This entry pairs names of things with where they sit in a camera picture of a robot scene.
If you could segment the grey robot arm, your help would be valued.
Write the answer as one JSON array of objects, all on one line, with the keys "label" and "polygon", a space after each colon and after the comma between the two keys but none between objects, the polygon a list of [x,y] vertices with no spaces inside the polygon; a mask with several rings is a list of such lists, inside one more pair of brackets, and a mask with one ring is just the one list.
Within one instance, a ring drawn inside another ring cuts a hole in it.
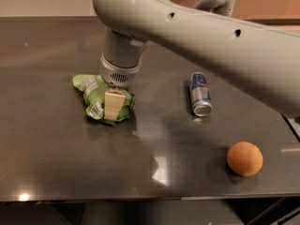
[{"label": "grey robot arm", "polygon": [[300,36],[168,0],[93,0],[106,25],[101,73],[132,80],[155,42],[275,111],[300,116]]}]

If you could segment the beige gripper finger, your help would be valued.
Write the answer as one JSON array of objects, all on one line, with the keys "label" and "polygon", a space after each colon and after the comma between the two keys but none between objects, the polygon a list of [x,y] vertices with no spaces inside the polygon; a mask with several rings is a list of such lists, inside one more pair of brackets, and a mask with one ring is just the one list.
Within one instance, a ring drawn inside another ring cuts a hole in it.
[{"label": "beige gripper finger", "polygon": [[119,88],[109,88],[104,93],[104,119],[116,121],[123,107],[126,95]]}]

